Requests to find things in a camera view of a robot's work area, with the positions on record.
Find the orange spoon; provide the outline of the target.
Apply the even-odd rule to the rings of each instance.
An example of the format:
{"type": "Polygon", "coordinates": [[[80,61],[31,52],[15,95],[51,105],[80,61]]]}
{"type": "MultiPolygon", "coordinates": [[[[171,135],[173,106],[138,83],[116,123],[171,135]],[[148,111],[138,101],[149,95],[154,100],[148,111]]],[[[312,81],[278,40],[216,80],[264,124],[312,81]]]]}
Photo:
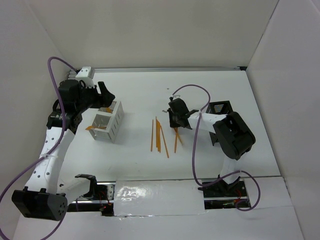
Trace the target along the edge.
{"type": "Polygon", "coordinates": [[[104,112],[104,113],[110,113],[110,114],[112,114],[114,110],[113,110],[112,108],[110,108],[110,107],[101,107],[101,108],[99,109],[99,111],[100,111],[100,112],[104,112]]]}

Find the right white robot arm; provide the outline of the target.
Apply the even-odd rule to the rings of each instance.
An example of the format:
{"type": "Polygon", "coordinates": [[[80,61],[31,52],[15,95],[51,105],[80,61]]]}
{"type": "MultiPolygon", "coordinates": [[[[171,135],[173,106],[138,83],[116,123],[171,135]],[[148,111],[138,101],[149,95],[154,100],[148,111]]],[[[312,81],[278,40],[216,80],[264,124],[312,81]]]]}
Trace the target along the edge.
{"type": "Polygon", "coordinates": [[[249,152],[256,138],[238,112],[233,111],[230,101],[209,102],[205,113],[189,110],[179,97],[169,98],[169,124],[173,129],[198,129],[209,133],[211,143],[219,144],[224,153],[222,170],[218,175],[223,178],[218,190],[223,196],[230,196],[240,180],[238,160],[249,152]]]}

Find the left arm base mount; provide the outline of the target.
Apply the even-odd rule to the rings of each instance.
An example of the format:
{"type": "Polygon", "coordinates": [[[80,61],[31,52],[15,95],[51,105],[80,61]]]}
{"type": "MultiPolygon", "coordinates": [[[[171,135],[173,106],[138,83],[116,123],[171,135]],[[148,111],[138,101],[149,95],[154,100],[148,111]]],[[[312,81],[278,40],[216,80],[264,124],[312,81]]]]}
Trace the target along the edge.
{"type": "Polygon", "coordinates": [[[98,213],[104,217],[114,216],[115,182],[98,182],[93,196],[81,195],[68,205],[68,213],[98,213]]]}

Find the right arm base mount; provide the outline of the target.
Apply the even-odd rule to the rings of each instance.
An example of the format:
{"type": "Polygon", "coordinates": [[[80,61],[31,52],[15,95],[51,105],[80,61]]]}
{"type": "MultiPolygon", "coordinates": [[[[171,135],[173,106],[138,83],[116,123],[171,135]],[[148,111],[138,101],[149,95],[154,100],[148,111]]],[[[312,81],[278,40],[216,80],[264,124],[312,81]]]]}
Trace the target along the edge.
{"type": "Polygon", "coordinates": [[[235,209],[236,204],[241,209],[251,207],[245,182],[240,177],[231,184],[224,180],[208,187],[198,187],[203,194],[204,209],[235,209]]]}

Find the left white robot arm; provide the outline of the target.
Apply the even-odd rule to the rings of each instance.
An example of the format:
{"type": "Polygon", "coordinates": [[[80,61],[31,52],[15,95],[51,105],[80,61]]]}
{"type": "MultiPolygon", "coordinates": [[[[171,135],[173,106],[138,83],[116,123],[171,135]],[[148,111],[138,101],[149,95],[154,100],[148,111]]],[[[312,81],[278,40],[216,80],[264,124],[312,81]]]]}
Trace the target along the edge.
{"type": "Polygon", "coordinates": [[[67,150],[73,141],[82,114],[89,108],[109,107],[115,95],[105,83],[89,86],[83,80],[67,79],[58,87],[59,98],[48,116],[45,142],[32,175],[11,200],[26,218],[60,221],[68,205],[79,197],[92,200],[99,195],[97,179],[77,174],[68,183],[58,183],[67,150]]]}

